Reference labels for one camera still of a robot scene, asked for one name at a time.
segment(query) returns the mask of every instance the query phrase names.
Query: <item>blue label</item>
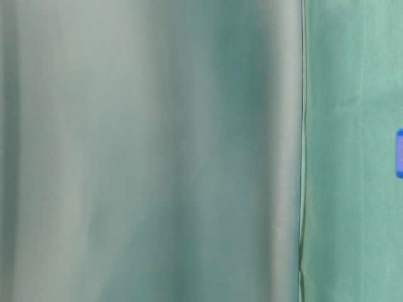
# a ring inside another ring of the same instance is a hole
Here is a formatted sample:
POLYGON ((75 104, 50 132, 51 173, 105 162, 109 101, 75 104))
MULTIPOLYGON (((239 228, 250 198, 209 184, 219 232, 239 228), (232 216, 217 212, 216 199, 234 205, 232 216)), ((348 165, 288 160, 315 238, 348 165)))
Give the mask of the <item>blue label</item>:
POLYGON ((403 178, 403 129, 397 132, 396 138, 396 175, 403 178))

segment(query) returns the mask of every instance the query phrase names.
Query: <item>teal fabric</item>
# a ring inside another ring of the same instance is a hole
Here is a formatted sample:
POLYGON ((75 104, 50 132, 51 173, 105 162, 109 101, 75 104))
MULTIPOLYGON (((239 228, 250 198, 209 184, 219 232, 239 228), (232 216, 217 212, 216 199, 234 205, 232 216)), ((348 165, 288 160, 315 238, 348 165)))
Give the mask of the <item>teal fabric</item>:
POLYGON ((402 301, 403 2, 305 3, 302 298, 402 301))
POLYGON ((301 12, 269 2, 0 1, 1 302, 295 301, 301 12))

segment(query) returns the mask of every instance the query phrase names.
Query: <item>green cloth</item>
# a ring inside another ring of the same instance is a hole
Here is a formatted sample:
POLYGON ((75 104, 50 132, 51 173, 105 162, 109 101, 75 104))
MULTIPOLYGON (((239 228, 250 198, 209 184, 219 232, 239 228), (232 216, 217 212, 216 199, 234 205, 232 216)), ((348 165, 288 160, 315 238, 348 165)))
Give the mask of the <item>green cloth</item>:
POLYGON ((402 1, 306 1, 306 302, 403 300, 402 33, 402 1))

